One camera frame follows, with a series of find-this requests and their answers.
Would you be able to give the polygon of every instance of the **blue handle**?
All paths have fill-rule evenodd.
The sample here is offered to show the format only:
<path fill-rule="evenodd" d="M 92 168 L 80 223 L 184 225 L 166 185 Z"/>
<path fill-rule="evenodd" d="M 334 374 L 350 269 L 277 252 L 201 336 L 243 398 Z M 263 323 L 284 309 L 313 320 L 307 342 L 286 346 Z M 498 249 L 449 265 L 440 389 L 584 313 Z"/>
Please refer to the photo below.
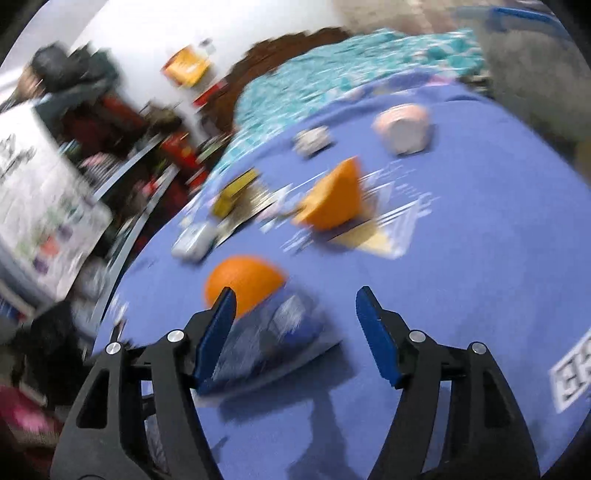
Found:
<path fill-rule="evenodd" d="M 503 22 L 506 18 L 522 18 L 531 22 L 528 22 L 526 26 L 520 25 L 520 30 L 542 31 L 548 35 L 571 40 L 570 35 L 558 19 L 550 15 L 531 12 L 529 10 L 521 10 L 519 8 L 490 8 L 486 26 L 494 31 L 507 31 L 508 29 Z"/>

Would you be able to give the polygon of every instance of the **blue gripper pad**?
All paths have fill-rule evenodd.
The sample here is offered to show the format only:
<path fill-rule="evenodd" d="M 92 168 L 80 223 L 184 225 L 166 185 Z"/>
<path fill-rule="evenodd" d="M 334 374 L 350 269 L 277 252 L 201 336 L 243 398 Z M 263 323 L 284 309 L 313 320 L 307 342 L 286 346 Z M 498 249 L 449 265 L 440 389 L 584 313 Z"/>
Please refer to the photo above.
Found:
<path fill-rule="evenodd" d="M 211 378 L 236 317 L 236 294 L 224 288 L 213 306 L 213 318 L 197 348 L 193 376 L 197 384 Z"/>
<path fill-rule="evenodd" d="M 402 378 L 398 370 L 397 348 L 382 325 L 380 312 L 377 308 L 379 305 L 377 305 L 375 298 L 370 298 L 364 289 L 357 292 L 355 309 L 363 334 L 374 356 L 380 375 L 394 386 Z"/>

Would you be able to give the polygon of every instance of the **brown headboard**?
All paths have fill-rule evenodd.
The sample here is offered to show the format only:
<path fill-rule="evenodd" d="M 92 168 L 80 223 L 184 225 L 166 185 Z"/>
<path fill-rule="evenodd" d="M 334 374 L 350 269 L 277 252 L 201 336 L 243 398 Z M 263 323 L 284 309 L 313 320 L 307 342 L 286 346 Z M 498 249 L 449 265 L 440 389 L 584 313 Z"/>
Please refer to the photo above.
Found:
<path fill-rule="evenodd" d="M 228 85 L 209 98 L 203 107 L 204 113 L 222 132 L 231 132 L 236 101 L 251 80 L 312 48 L 338 43 L 349 36 L 341 28 L 323 28 L 312 34 L 284 35 L 255 44 L 226 76 Z"/>

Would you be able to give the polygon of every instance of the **orange foam wedge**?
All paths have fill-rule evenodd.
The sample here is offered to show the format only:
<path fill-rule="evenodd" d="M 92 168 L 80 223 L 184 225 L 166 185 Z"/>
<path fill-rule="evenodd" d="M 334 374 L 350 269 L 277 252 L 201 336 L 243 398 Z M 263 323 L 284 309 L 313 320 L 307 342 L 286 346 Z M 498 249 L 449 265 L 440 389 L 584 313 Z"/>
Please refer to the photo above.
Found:
<path fill-rule="evenodd" d="M 293 222 L 326 231 L 358 216 L 362 207 L 359 170 L 357 157 L 342 161 L 300 202 Z"/>

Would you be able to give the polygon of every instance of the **pink object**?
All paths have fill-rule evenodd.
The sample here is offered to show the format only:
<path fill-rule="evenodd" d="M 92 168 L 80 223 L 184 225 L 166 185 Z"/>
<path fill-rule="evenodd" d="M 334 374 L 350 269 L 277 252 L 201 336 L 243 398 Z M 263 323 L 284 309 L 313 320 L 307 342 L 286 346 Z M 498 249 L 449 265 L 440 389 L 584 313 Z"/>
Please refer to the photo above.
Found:
<path fill-rule="evenodd" d="M 374 120 L 374 130 L 394 154 L 423 150 L 429 141 L 430 120 L 427 110 L 413 103 L 392 107 Z"/>
<path fill-rule="evenodd" d="M 34 434 L 61 431 L 60 422 L 13 387 L 0 386 L 0 420 L 12 429 Z"/>

